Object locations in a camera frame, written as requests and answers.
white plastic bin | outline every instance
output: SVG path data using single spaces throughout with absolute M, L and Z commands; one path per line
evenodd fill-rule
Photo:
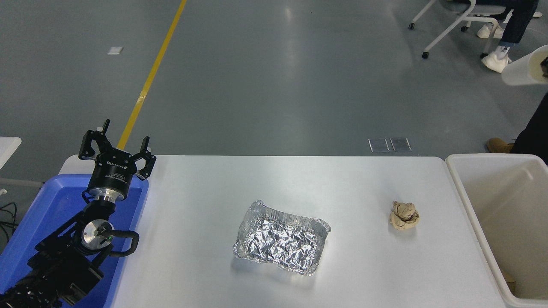
M 519 154 L 459 154 L 446 163 L 507 305 L 548 307 L 545 163 Z M 499 267 L 516 280 L 516 296 Z

chair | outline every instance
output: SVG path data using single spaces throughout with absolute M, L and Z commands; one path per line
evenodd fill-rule
M 487 39 L 487 42 L 485 44 L 485 47 L 483 48 L 483 52 L 481 54 L 481 57 L 485 57 L 487 53 L 489 52 L 489 48 L 491 46 L 491 42 L 493 41 L 493 35 L 495 34 L 495 30 L 498 27 L 498 21 L 494 18 L 489 17 L 489 15 L 494 14 L 500 14 L 504 12 L 505 7 L 500 7 L 497 5 L 476 5 L 476 0 L 469 0 L 470 4 L 466 3 L 460 3 L 455 1 L 448 1 L 448 0 L 430 0 L 428 4 L 413 18 L 411 23 L 409 24 L 409 29 L 413 30 L 415 28 L 415 22 L 419 20 L 419 18 L 428 10 L 430 7 L 434 4 L 434 2 L 439 1 L 443 7 L 450 10 L 451 12 L 457 13 L 459 17 L 449 26 L 445 31 L 443 31 L 436 39 L 430 43 L 430 45 L 426 46 L 426 48 L 423 51 L 423 59 L 428 59 L 429 51 L 434 45 L 436 45 L 444 36 L 446 36 L 449 31 L 451 31 L 454 27 L 456 27 L 461 21 L 467 21 L 468 23 L 465 26 L 462 26 L 460 30 L 462 32 L 466 32 L 473 21 L 482 21 L 482 22 L 492 22 L 493 23 L 493 29 L 491 30 L 491 33 L 489 34 L 489 38 Z

aluminum foil tray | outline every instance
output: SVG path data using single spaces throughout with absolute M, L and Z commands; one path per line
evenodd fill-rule
M 234 254 L 311 276 L 330 231 L 331 227 L 319 218 L 287 214 L 256 201 L 239 227 Z

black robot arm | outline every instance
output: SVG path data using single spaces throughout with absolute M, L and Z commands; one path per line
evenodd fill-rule
M 140 180 L 151 175 L 156 157 L 148 148 L 149 137 L 135 155 L 112 147 L 106 137 L 109 123 L 107 119 L 102 128 L 87 131 L 78 154 L 80 159 L 95 161 L 85 190 L 93 200 L 35 246 L 37 253 L 27 263 L 31 272 L 0 294 L 0 308 L 61 307 L 60 299 L 72 306 L 104 277 L 99 266 L 108 256 L 124 257 L 137 249 L 139 234 L 115 230 L 109 217 L 116 210 L 115 202 L 127 197 L 133 175 Z M 99 153 L 92 148 L 93 141 Z M 135 162 L 140 159 L 146 164 L 137 170 Z M 130 248 L 113 251 L 115 237 L 131 238 Z M 90 255 L 96 256 L 90 261 L 86 258 Z

crumpled paper ball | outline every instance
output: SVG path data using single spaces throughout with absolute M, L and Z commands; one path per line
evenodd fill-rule
M 410 229 L 419 223 L 419 212 L 412 203 L 394 201 L 390 223 L 398 230 Z

